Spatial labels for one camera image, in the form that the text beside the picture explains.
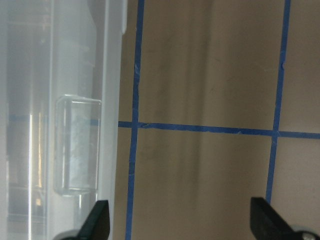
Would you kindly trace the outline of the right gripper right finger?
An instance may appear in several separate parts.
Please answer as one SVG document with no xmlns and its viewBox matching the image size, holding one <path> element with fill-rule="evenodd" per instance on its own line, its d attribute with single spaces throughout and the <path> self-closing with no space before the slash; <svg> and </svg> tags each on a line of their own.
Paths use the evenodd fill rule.
<svg viewBox="0 0 320 240">
<path fill-rule="evenodd" d="M 263 197 L 250 199 L 250 230 L 256 240 L 303 240 Z"/>
</svg>

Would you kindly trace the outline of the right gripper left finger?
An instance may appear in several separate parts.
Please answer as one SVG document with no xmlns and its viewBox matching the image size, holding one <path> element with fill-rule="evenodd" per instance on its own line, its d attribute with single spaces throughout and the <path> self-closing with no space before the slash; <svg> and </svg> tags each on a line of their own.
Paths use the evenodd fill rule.
<svg viewBox="0 0 320 240">
<path fill-rule="evenodd" d="M 76 240 L 107 240 L 111 231 L 109 201 L 98 200 L 76 235 Z"/>
</svg>

